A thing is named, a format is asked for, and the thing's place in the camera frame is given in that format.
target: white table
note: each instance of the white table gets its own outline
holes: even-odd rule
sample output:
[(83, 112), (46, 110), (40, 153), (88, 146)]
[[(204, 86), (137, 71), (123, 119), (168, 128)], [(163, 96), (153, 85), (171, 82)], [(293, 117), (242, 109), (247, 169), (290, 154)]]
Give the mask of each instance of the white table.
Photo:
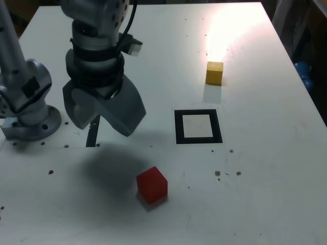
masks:
[[(101, 120), (99, 148), (72, 123), (43, 146), (4, 141), (0, 244), (326, 244), (327, 129), (262, 5), (139, 6), (130, 33), (144, 45), (125, 71), (147, 116), (129, 138)], [(20, 40), (64, 121), (70, 36), (42, 7)], [(221, 88), (204, 84), (209, 60), (224, 62)], [(176, 145), (173, 111), (202, 108), (217, 109), (224, 143)], [(169, 187), (155, 208), (135, 196), (152, 166)]]

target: white square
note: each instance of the white square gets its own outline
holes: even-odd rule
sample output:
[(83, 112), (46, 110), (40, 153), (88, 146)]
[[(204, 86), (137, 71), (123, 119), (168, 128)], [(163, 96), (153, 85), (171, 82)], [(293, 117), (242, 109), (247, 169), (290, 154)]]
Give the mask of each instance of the white square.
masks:
[(213, 137), (209, 115), (183, 115), (185, 138)]

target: black cable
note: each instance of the black cable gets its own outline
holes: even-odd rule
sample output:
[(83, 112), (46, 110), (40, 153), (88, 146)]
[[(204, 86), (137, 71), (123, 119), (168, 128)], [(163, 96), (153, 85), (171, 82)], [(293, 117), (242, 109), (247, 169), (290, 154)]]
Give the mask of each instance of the black cable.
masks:
[(90, 123), (90, 128), (87, 134), (86, 146), (85, 147), (96, 147), (98, 129), (100, 124), (100, 115), (97, 115)]
[(131, 25), (132, 25), (133, 20), (134, 20), (135, 12), (136, 12), (136, 7), (137, 7), (137, 0), (134, 0), (133, 10), (132, 10), (132, 13), (131, 13), (131, 17), (129, 18), (129, 21), (128, 21), (128, 24), (126, 26), (126, 29), (124, 30), (124, 32), (122, 33), (120, 39), (117, 42), (117, 47), (119, 47), (122, 44), (122, 42), (123, 42), (124, 38), (126, 37), (129, 29), (131, 28)]

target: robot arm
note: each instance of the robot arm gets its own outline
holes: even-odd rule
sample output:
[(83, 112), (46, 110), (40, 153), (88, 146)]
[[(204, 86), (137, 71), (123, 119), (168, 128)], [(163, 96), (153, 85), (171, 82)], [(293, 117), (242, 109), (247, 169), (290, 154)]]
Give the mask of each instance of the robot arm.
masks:
[[(124, 75), (124, 57), (117, 45), (127, 0), (62, 0), (61, 8), (74, 19), (73, 49), (66, 55), (71, 80), (63, 88), (69, 117), (84, 129), (99, 114), (129, 136), (146, 112), (137, 89)], [(7, 138), (24, 140), (48, 137), (61, 123), (59, 112), (44, 101), (52, 84), (50, 74), (40, 63), (25, 61), (4, 0), (0, 14), (0, 106), (9, 108), (3, 114), (7, 116), (3, 132)]]

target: black square frame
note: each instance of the black square frame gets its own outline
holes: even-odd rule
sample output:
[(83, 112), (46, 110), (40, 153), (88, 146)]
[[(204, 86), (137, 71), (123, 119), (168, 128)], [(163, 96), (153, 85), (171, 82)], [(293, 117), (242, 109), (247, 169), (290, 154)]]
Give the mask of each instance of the black square frame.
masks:
[[(209, 115), (213, 137), (185, 138), (183, 115)], [(217, 111), (215, 109), (175, 110), (175, 132), (177, 144), (209, 144), (223, 142), (218, 122)]]

